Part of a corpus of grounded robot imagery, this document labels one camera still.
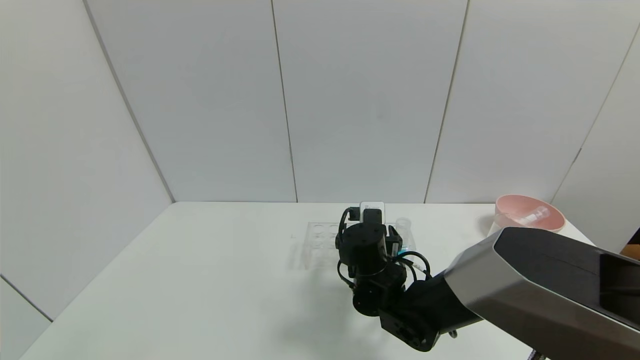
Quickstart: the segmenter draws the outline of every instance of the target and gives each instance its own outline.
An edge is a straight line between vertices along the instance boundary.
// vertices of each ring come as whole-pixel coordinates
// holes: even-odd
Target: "white tabletop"
[[[483,321],[423,354],[357,313],[335,268],[297,263],[309,222],[347,204],[180,202],[118,255],[22,360],[526,359]],[[491,225],[487,204],[387,204],[434,274]],[[590,243],[571,224],[560,232]]]

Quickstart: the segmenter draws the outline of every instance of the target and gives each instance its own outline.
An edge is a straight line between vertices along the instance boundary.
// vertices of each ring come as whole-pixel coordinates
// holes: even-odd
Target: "white wall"
[[[298,200],[422,202],[467,0],[275,0]]]
[[[471,0],[426,201],[551,200],[639,22],[637,0]]]
[[[640,227],[640,37],[553,204],[596,245],[618,252]]]
[[[4,0],[0,44],[2,273],[55,318],[170,200],[82,2]]]
[[[0,280],[0,356],[18,360],[51,324],[4,280]]]
[[[296,200],[268,0],[88,4],[176,200]]]

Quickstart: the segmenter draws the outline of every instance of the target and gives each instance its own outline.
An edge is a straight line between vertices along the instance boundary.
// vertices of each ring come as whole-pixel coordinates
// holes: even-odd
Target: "black cable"
[[[431,265],[429,265],[429,261],[427,260],[427,258],[425,258],[421,253],[419,252],[415,252],[415,251],[405,251],[402,254],[398,254],[395,259],[401,259],[404,258],[405,256],[409,256],[409,255],[413,255],[413,256],[417,256],[418,258],[420,258],[420,260],[422,260],[422,262],[424,263],[424,273],[429,275],[431,274]]]
[[[338,260],[338,276],[340,277],[340,279],[342,279],[342,281],[344,281],[347,285],[349,285],[349,287],[351,289],[356,287],[356,284],[354,284],[352,281],[349,281],[349,279],[347,279],[346,277],[344,277],[342,275],[342,273],[340,272],[340,265],[342,265],[342,262],[340,260]]]
[[[411,274],[413,274],[413,281],[418,281],[418,275],[415,274],[415,270],[413,269],[413,262],[403,258],[398,259],[398,261],[401,262],[402,264],[405,264],[406,267],[408,267],[409,270],[411,270]]]
[[[346,208],[344,210],[344,212],[342,213],[342,217],[340,218],[340,224],[338,224],[338,240],[339,243],[342,243],[342,233],[344,232],[344,228],[346,227],[345,223],[347,220],[347,215],[349,215],[349,212],[351,211],[351,208]]]

